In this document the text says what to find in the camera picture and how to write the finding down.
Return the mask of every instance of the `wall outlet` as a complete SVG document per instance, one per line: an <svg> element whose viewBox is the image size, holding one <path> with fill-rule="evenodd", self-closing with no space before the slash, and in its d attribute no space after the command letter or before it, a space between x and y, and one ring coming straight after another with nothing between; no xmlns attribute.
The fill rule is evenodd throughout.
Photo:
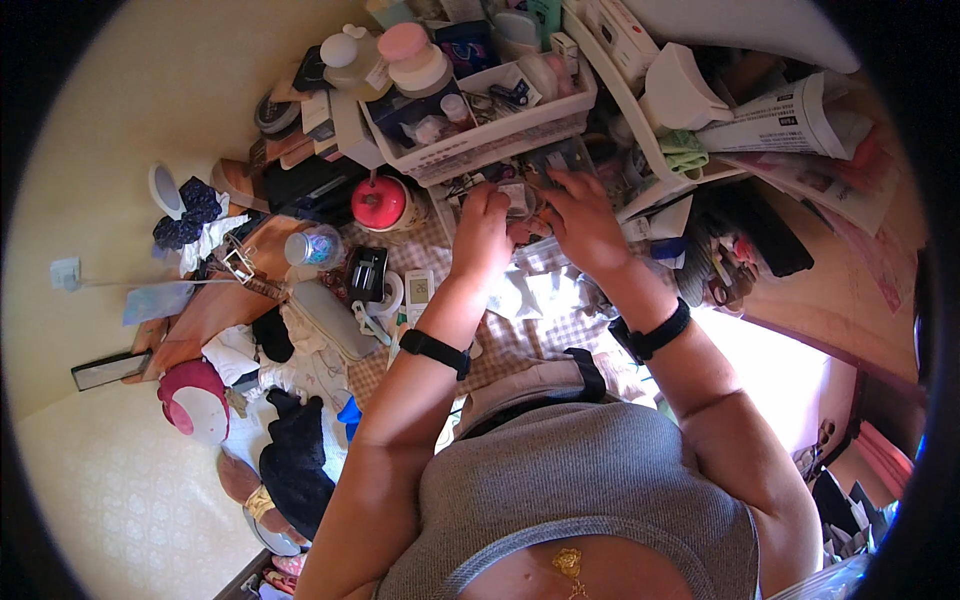
<svg viewBox="0 0 960 600"><path fill-rule="evenodd" d="M66 288L66 282L71 281L73 289ZM50 283L55 290L68 289L70 292L80 286L80 258L61 258L50 263Z"/></svg>

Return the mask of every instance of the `gold necklace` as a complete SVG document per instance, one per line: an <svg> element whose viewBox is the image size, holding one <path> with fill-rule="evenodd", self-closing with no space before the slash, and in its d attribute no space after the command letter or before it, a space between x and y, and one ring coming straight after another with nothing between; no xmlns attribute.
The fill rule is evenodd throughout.
<svg viewBox="0 0 960 600"><path fill-rule="evenodd" d="M584 589L584 585L577 579L580 576L580 557L581 552L576 548L564 548L557 553L557 556L553 557L553 565L556 566L563 575L573 580L573 590L566 600L573 600L577 596L583 596L587 598L587 600L590 599L587 591Z"/></svg>

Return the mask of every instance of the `woman's right hand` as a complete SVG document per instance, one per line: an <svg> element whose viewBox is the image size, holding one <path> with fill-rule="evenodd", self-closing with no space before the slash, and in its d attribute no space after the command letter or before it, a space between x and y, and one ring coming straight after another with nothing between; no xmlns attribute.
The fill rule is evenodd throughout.
<svg viewBox="0 0 960 600"><path fill-rule="evenodd" d="M634 260L607 192L588 173L548 169L547 175L566 190L540 190L553 207L543 218L553 228L566 257L603 287L605 280L616 277Z"/></svg>

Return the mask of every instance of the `black wristband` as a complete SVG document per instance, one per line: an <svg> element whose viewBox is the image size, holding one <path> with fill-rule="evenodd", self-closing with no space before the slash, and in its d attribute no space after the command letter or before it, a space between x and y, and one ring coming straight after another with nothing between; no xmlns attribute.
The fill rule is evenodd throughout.
<svg viewBox="0 0 960 600"><path fill-rule="evenodd" d="M470 372L470 350L461 352L422 331L410 329L400 338L400 347L411 354L422 354L457 372L457 381L463 381Z"/></svg>
<svg viewBox="0 0 960 600"><path fill-rule="evenodd" d="M648 361L654 352L672 342L690 324L690 307L684 299L677 298L677 310L660 326L643 335L638 331L630 334L630 350L642 361Z"/></svg>

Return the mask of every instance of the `pink lid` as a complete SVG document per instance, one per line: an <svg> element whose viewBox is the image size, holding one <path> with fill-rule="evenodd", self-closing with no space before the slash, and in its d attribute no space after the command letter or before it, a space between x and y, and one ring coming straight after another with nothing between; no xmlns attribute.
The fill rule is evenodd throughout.
<svg viewBox="0 0 960 600"><path fill-rule="evenodd" d="M376 42L376 49L387 62L409 59L430 43L418 23L398 23Z"/></svg>

